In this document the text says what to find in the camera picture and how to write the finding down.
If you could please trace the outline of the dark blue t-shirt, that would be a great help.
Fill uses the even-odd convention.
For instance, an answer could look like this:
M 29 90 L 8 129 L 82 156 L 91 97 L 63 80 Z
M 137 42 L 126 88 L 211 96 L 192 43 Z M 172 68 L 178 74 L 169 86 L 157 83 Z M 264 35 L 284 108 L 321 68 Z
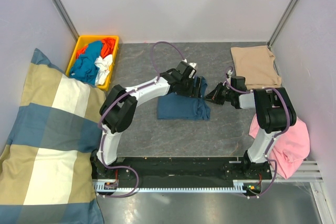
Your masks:
M 211 116 L 211 109 L 206 104 L 204 97 L 207 81 L 201 77 L 200 98 L 191 98 L 170 93 L 158 98 L 157 119 L 159 120 L 205 120 Z

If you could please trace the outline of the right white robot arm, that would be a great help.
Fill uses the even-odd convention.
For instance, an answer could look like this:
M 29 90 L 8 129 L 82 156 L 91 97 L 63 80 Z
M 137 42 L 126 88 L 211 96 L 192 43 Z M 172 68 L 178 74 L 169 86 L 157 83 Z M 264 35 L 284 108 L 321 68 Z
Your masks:
M 236 109 L 255 109 L 259 130 L 252 146 L 244 154 L 245 162 L 240 166 L 241 174 L 248 179 L 259 173 L 258 164 L 267 161 L 277 138 L 297 120 L 284 87 L 248 90 L 245 77 L 241 76 L 232 76 L 219 83 L 205 100 L 220 105 L 229 102 Z

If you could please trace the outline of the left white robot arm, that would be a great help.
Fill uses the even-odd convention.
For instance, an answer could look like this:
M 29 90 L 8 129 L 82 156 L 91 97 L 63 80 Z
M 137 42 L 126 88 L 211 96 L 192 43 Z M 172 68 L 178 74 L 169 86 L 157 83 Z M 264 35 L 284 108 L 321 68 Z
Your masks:
M 97 173 L 111 178 L 115 173 L 113 162 L 117 160 L 117 149 L 122 133 L 131 125 L 138 106 L 170 93 L 183 97 L 201 96 L 201 78 L 196 76 L 197 64 L 181 61 L 176 68 L 159 73 L 154 79 L 131 87 L 115 85 L 104 101 L 98 127 L 102 138 L 97 157 L 100 163 Z

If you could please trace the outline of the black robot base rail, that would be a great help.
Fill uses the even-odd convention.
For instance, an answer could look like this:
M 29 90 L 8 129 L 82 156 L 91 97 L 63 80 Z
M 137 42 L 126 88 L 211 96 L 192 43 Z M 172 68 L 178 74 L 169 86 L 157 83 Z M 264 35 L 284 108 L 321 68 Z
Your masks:
M 115 170 L 108 170 L 97 158 L 92 163 L 97 168 L 94 178 L 116 178 L 127 184 L 136 180 L 134 169 L 143 186 L 272 179 L 267 162 L 255 164 L 245 157 L 118 157 L 109 164 Z

